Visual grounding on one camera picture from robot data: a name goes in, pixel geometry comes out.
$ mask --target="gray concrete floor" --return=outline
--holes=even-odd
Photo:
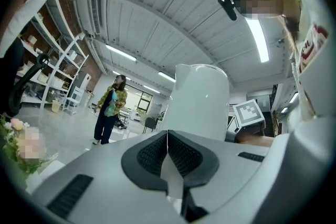
[[[33,105],[24,105],[16,118],[28,122],[30,126],[38,127],[46,142],[47,155],[58,153],[57,160],[68,164],[96,146],[92,144],[91,139],[97,116],[93,109],[84,106],[79,107],[77,113],[71,116],[68,112],[52,112],[50,105],[46,105],[42,110]],[[142,131],[143,125],[140,122],[130,120],[125,130],[113,128],[110,143],[141,135]]]

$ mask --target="yellow floral jacket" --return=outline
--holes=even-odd
[[[112,86],[107,88],[106,93],[103,95],[103,97],[98,101],[97,106],[102,106],[107,98],[107,95],[109,94],[109,92],[113,89]],[[119,114],[119,111],[121,108],[123,108],[126,105],[126,99],[127,99],[127,91],[123,90],[123,91],[119,91],[116,90],[115,91],[117,96],[118,96],[118,101],[121,103],[120,105],[115,105],[115,109],[114,109],[114,113],[112,116]]]

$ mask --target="ceiling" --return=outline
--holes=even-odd
[[[244,20],[231,21],[217,0],[99,0],[102,34],[94,46],[107,70],[119,70],[132,80],[169,96],[175,66],[206,63],[222,68],[231,91],[271,88],[288,77],[287,44],[276,19],[260,20],[269,50],[261,63],[253,35]],[[108,50],[104,43],[135,56],[132,62]]]

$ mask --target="ceiling light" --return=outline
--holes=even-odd
[[[149,87],[146,86],[146,85],[144,85],[144,87],[147,88],[147,89],[149,89],[149,90],[151,90],[151,91],[153,91],[153,92],[160,93],[159,91],[156,91],[156,90],[154,90],[154,89],[152,89],[152,88],[149,88]]]
[[[292,104],[295,101],[296,97],[298,97],[298,95],[299,95],[298,92],[294,93],[294,95],[293,95],[292,99],[289,101],[289,103]]]
[[[265,41],[264,32],[262,31],[263,29],[261,28],[260,22],[258,20],[251,20],[248,18],[245,19],[248,26],[251,29],[254,40],[256,41],[260,61],[267,62],[269,60],[268,49]]]
[[[164,77],[165,79],[168,79],[168,80],[174,82],[174,83],[176,82],[176,80],[174,80],[172,77],[169,77],[165,73],[159,72],[159,75],[162,76],[162,77]]]
[[[109,50],[112,50],[112,51],[114,51],[115,53],[117,53],[117,54],[120,54],[120,55],[122,55],[122,56],[124,56],[124,57],[126,57],[126,58],[128,58],[128,59],[130,59],[130,60],[132,60],[132,61],[134,61],[134,62],[136,62],[136,57],[133,57],[133,56],[130,56],[130,55],[128,55],[128,54],[126,54],[125,52],[122,52],[121,50],[117,50],[117,49],[115,49],[115,48],[113,48],[113,47],[111,47],[111,46],[109,46],[109,45],[105,45]]]

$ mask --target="white bucket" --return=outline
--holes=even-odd
[[[60,102],[58,102],[58,101],[56,101],[56,100],[53,100],[53,101],[52,101],[51,110],[52,110],[53,112],[55,112],[55,113],[58,113],[60,106],[61,106],[61,103],[60,103]]]

